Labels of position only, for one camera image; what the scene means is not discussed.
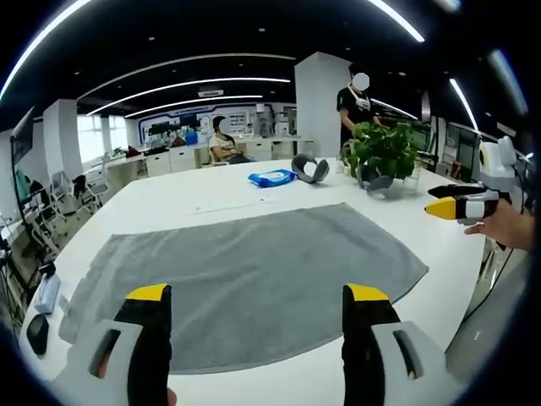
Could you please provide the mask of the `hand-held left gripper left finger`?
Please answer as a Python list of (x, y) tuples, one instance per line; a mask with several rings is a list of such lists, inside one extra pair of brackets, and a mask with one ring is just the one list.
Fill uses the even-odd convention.
[(171, 333), (171, 286), (137, 288), (69, 349), (53, 389), (64, 405), (168, 405)]

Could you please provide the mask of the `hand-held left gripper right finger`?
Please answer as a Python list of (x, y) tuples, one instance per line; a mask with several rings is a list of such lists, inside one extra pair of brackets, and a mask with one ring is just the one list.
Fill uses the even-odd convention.
[(346, 405), (452, 405), (466, 391), (444, 351), (377, 288), (343, 287), (342, 333)]

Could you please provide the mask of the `person's right hand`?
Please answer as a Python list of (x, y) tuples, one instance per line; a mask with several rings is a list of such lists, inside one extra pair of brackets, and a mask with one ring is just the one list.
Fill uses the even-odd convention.
[(535, 242), (535, 217), (521, 214), (500, 199), (495, 213), (467, 228), (466, 235), (481, 234), (511, 249), (529, 251)]

